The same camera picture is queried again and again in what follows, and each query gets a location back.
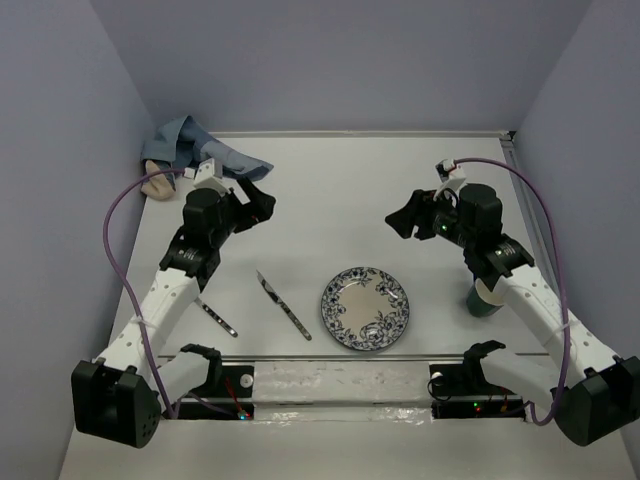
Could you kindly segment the blue beige checked cloth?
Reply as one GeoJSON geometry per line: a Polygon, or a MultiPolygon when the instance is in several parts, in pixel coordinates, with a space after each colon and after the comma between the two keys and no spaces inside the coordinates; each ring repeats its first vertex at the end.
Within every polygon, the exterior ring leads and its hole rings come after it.
{"type": "MultiPolygon", "coordinates": [[[[143,144],[141,163],[145,174],[171,169],[197,169],[213,160],[220,176],[259,181],[274,166],[261,159],[245,155],[207,132],[192,116],[172,119],[160,126],[153,137],[143,144]]],[[[140,190],[154,200],[170,199],[176,192],[177,173],[159,174],[145,180],[140,190]]]]}

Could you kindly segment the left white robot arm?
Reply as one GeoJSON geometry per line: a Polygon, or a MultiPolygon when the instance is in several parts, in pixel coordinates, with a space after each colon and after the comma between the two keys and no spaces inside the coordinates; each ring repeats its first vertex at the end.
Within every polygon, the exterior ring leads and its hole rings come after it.
{"type": "Polygon", "coordinates": [[[174,417],[179,401],[192,391],[215,392],[221,383],[218,350],[184,345],[165,365],[156,356],[195,303],[220,264],[226,240],[268,221],[276,200],[250,180],[238,182],[248,200],[232,190],[198,186],[186,196],[182,224],[143,300],[115,340],[71,374],[76,429],[134,448],[145,447],[163,415],[174,417]]]}

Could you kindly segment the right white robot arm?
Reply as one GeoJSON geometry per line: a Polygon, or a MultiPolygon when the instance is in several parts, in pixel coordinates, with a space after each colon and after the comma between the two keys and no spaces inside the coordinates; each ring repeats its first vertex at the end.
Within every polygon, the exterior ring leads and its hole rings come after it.
{"type": "Polygon", "coordinates": [[[551,414],[562,433],[586,446],[638,420],[639,360],[623,358],[573,314],[562,311],[533,257],[502,231],[503,205],[493,188],[469,184],[457,194],[416,190],[386,223],[403,239],[440,236],[461,247],[475,279],[469,312],[509,307],[555,363],[544,368],[490,340],[463,354],[462,384],[503,387],[551,414]]]}

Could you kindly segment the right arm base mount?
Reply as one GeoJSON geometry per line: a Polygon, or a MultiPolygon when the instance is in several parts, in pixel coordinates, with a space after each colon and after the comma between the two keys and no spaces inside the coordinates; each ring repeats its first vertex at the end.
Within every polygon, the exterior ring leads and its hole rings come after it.
{"type": "Polygon", "coordinates": [[[427,392],[434,420],[526,419],[520,396],[494,385],[473,386],[463,379],[461,363],[430,364],[427,392]]]}

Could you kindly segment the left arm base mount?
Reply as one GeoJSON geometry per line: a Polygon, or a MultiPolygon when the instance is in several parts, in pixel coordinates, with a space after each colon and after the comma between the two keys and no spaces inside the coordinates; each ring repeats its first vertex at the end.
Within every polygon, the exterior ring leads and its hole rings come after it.
{"type": "Polygon", "coordinates": [[[178,419],[251,421],[254,372],[253,364],[223,363],[217,380],[196,387],[181,400],[178,419]]]}

